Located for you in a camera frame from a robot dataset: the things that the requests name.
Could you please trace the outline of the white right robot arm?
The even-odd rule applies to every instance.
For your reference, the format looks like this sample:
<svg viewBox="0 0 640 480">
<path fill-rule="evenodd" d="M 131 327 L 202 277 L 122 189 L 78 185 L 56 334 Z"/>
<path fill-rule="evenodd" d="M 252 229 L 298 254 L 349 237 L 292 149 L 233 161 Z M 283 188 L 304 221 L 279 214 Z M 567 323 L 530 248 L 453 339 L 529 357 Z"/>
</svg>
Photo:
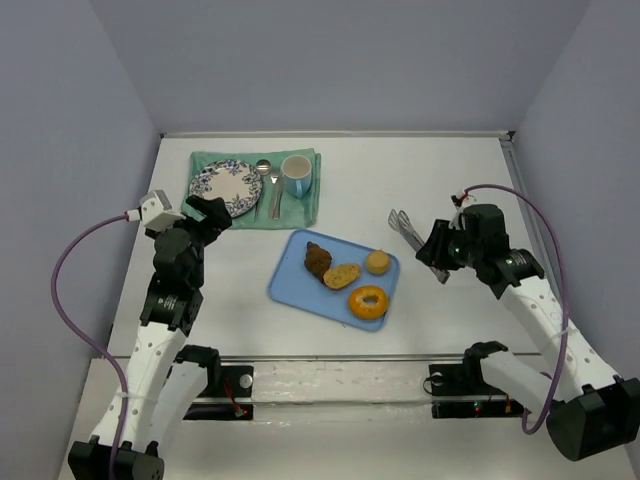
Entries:
<svg viewBox="0 0 640 480">
<path fill-rule="evenodd" d="M 416 258 L 434 271 L 472 269 L 537 347 L 547 374 L 524 364 L 498 341 L 477 342 L 451 374 L 433 386 L 464 392 L 493 388 L 522 405 L 529 433 L 547 429 L 557 450 L 578 461 L 633 442 L 639 432 L 639 381 L 604 361 L 568 318 L 541 265 L 514 249 L 503 212 L 493 204 L 460 204 L 435 220 Z"/>
</svg>

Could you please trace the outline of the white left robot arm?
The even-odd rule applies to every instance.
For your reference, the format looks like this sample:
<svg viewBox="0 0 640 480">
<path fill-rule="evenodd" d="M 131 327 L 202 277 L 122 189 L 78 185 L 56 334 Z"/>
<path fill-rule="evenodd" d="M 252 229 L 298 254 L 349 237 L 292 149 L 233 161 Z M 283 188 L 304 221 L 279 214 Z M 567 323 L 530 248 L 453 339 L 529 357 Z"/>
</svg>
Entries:
<svg viewBox="0 0 640 480">
<path fill-rule="evenodd" d="M 133 352 L 114 367 L 119 386 L 85 442 L 76 441 L 68 465 L 76 479 L 160 479 L 173 429 L 192 402 L 221 375 L 219 353 L 187 338 L 203 303 L 204 250 L 232 224 L 223 199 L 191 195 L 194 219 L 173 210 L 161 190 L 122 214 L 154 242 L 154 273 L 147 288 Z"/>
</svg>

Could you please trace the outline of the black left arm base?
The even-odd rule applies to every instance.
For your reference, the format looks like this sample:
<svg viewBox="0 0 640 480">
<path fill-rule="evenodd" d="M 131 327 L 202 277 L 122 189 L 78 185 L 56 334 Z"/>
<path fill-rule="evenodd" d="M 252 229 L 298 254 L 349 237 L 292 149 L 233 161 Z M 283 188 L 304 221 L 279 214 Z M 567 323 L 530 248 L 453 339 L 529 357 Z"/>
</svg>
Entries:
<svg viewBox="0 0 640 480">
<path fill-rule="evenodd" d="M 252 421 L 254 367 L 222 365 L 218 383 L 208 385 L 184 415 L 187 421 Z"/>
</svg>

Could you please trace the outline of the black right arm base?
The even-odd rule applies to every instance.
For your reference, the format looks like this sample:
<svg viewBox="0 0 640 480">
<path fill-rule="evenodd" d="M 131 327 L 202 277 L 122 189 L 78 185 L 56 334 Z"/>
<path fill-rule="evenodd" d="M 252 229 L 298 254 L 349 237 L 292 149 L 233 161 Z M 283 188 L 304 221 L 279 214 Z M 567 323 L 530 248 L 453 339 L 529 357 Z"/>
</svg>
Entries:
<svg viewBox="0 0 640 480">
<path fill-rule="evenodd" d="M 501 390 L 472 380 L 461 363 L 435 363 L 422 384 L 434 419 L 519 418 L 521 404 Z"/>
</svg>

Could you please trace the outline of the stainless steel serving tongs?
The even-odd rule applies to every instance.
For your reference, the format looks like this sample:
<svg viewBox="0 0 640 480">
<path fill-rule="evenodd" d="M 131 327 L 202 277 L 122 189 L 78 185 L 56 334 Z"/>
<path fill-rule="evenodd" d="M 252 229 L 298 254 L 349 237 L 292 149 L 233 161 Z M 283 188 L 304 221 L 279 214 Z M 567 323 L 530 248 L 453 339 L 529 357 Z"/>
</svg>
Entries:
<svg viewBox="0 0 640 480">
<path fill-rule="evenodd" d="M 396 211 L 392 209 L 389 213 L 387 222 L 392 230 L 399 233 L 409 246 L 418 253 L 424 246 L 424 240 L 414 229 L 409 216 L 404 210 Z M 450 273 L 448 271 L 439 270 L 433 266 L 429 266 L 430 271 L 435 275 L 436 279 L 441 284 L 446 284 Z"/>
</svg>

